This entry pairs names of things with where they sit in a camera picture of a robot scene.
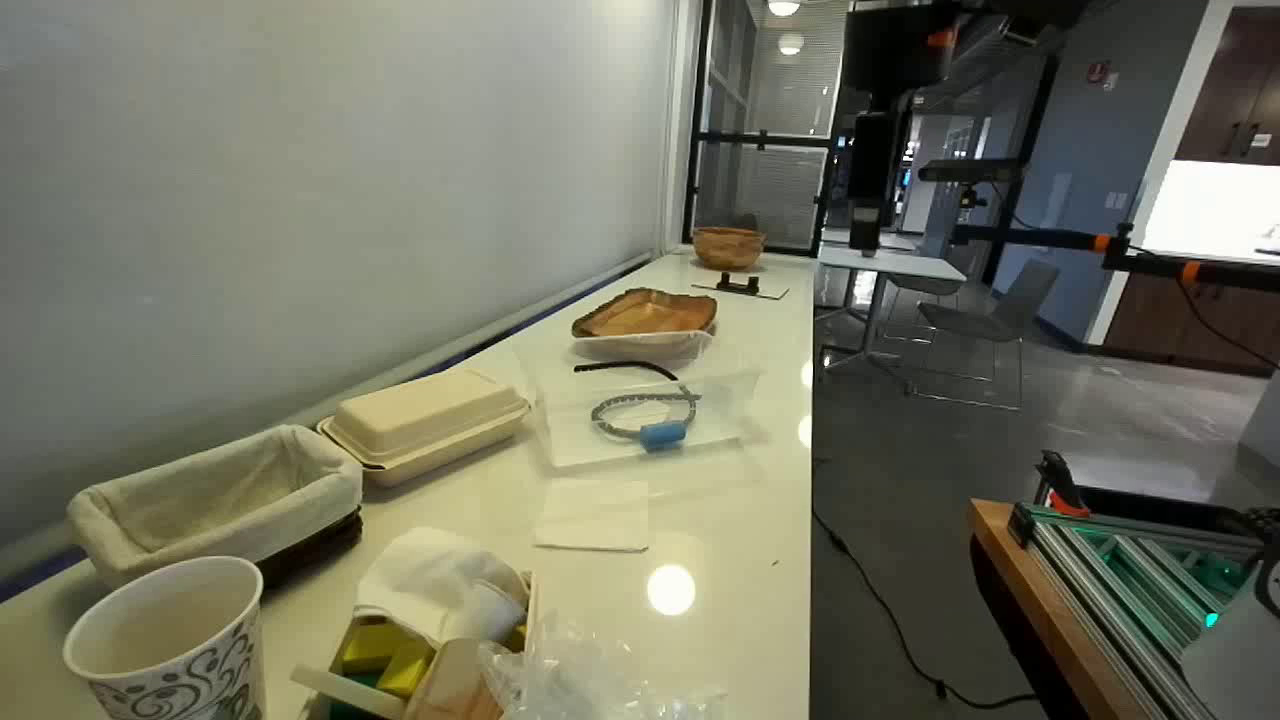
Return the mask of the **wooden bowl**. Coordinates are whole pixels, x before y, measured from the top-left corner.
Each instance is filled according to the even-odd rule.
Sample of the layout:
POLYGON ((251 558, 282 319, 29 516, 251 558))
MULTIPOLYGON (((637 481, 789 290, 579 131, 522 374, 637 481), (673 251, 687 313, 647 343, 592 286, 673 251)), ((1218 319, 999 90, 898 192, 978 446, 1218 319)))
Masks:
POLYGON ((697 258, 718 270, 750 270, 762 251, 760 227, 712 225, 692 236, 697 258))

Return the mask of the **cloth lined basket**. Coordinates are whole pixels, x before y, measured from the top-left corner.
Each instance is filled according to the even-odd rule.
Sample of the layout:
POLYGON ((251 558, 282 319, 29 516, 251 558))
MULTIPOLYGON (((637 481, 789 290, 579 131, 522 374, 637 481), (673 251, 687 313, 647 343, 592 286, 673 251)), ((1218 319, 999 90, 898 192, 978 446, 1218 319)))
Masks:
POLYGON ((274 422, 67 499, 108 583, 188 557, 271 558, 364 502, 364 468, 304 422, 274 422))

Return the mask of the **crumpled clear plastic bag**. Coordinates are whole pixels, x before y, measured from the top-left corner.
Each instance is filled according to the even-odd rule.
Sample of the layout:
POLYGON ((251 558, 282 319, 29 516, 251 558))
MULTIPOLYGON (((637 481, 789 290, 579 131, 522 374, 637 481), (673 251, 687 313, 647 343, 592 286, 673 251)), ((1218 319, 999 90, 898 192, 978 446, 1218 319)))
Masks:
POLYGON ((628 643, 585 627, 544 633, 522 652, 482 639, 474 661, 501 720, 726 720, 718 692, 664 695, 628 643))

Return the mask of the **brown wooden tray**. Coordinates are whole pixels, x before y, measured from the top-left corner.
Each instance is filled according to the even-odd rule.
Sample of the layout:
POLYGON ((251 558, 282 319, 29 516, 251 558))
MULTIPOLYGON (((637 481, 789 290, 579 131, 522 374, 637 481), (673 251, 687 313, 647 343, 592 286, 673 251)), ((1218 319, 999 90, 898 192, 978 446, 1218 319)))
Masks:
POLYGON ((716 333, 716 298, 628 286, 571 324, 588 353, 684 353, 716 333))

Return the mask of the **beige clamshell takeout box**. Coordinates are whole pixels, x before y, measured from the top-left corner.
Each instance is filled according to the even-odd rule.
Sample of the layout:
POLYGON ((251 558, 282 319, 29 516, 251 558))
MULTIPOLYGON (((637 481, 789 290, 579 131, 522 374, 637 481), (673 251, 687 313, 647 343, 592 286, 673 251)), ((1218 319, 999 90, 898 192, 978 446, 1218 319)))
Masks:
POLYGON ((342 401, 318 430, 364 465, 375 484, 405 484, 420 472, 507 441, 527 401, 481 372, 435 372, 342 401))

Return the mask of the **grey chair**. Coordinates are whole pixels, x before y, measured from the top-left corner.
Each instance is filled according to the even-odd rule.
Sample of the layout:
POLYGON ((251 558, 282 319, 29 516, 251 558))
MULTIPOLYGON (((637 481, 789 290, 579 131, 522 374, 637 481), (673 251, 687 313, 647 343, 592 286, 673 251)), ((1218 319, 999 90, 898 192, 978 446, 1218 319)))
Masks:
POLYGON ((1026 258, 1018 277, 987 304, 937 304, 921 317, 944 353, 944 369, 985 402, 1008 402, 1024 385, 1024 334, 1057 286, 1057 269, 1026 258))

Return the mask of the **small black stand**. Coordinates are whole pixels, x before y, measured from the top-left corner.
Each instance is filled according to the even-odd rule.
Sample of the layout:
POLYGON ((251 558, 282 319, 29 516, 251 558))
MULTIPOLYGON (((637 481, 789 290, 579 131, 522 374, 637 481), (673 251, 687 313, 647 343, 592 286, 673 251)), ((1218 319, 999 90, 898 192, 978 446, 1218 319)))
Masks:
POLYGON ((732 270, 718 270, 716 290, 760 297, 760 279, 754 277, 734 279, 732 270))

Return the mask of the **crumpled white tissue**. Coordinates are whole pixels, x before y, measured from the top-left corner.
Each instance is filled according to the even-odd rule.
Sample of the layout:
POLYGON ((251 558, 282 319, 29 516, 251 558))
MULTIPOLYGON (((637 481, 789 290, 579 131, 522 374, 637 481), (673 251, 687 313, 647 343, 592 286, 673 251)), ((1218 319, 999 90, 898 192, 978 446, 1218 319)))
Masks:
POLYGON ((354 583, 354 613, 382 616, 429 643, 501 639, 522 619, 522 578, 486 546, 411 526, 381 546, 354 583))

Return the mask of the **wooden bench with metal rails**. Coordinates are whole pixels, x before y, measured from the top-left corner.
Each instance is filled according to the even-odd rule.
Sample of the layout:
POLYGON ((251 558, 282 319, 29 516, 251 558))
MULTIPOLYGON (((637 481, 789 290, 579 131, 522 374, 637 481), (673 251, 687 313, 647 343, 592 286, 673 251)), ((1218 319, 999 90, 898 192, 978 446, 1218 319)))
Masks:
POLYGON ((1280 720, 1280 513, 1139 495, 1035 459, 972 499, 972 572, 1052 720, 1280 720))

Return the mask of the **white paper napkin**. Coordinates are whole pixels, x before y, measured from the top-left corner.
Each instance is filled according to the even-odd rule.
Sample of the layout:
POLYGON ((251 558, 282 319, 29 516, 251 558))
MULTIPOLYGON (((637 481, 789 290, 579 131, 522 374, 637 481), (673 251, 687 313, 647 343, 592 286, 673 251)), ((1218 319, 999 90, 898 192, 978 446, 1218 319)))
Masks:
POLYGON ((571 553, 644 553, 647 484, 644 481, 556 481, 537 519, 538 546, 571 553))

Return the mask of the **wooden box with colored blocks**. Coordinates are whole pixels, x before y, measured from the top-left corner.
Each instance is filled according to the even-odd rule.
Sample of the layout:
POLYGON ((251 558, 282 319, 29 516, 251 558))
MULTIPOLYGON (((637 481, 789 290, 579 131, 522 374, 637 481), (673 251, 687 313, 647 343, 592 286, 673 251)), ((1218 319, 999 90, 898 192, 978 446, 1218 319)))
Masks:
POLYGON ((369 720, 407 720, 411 695, 431 681, 452 643, 464 639, 429 643, 382 616, 354 613, 331 663, 296 663, 290 681, 315 692, 315 710, 347 708, 369 720))

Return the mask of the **white background table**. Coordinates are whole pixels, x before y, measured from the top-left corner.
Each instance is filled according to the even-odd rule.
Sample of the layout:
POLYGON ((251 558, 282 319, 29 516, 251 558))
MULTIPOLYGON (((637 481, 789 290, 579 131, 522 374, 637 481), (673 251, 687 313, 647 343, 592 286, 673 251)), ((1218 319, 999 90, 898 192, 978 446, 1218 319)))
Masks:
POLYGON ((948 258, 938 257, 921 257, 921 251, 890 251, 890 249, 842 249, 842 243, 822 243, 815 251, 815 258, 822 269, 842 269, 847 277, 856 270, 873 270, 876 283, 873 283, 873 304, 867 304, 867 317, 865 317, 865 334, 860 334, 860 353, 873 349, 873 334, 876 334, 876 317, 880 317, 880 298, 885 298, 885 283, 887 279, 937 279, 937 283, 948 283, 954 286, 963 279, 961 269, 951 269, 948 258))

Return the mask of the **clear plastic container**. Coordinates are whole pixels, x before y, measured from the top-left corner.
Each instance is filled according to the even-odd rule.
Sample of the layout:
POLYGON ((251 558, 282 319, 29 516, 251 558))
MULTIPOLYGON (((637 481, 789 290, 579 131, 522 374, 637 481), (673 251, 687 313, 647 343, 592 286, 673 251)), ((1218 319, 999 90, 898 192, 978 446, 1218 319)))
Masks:
POLYGON ((673 459, 750 430, 754 372, 684 372, 654 360, 530 363, 537 441, 551 468, 673 459))

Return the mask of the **patterned paper cup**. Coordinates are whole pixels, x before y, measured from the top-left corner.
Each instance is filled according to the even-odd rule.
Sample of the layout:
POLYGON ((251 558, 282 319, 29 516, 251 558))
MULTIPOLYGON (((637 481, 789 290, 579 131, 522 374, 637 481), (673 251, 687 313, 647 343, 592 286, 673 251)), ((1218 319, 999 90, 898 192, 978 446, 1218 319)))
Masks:
POLYGON ((95 599, 62 636, 62 669, 108 720, 259 720, 265 572, 196 557, 95 599))

